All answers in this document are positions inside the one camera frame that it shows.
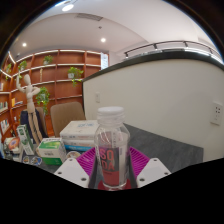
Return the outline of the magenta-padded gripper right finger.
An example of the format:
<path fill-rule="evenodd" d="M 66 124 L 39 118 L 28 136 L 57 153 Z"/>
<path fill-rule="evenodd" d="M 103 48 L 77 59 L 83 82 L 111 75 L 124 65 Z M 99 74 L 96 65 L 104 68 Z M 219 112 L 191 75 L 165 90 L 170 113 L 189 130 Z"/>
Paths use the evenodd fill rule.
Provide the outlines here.
<path fill-rule="evenodd" d="M 149 158 L 144 153 L 130 148 L 130 185 L 140 188 L 170 175 L 168 168 L 158 159 Z"/>

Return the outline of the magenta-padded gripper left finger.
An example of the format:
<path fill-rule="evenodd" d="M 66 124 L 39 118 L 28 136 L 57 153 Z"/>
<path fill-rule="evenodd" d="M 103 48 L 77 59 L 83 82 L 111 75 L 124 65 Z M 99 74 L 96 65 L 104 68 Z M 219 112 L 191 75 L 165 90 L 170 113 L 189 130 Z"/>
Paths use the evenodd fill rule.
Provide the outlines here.
<path fill-rule="evenodd" d="M 95 149 L 91 148 L 82 154 L 69 152 L 55 175 L 80 187 L 94 189 L 99 182 Z"/>

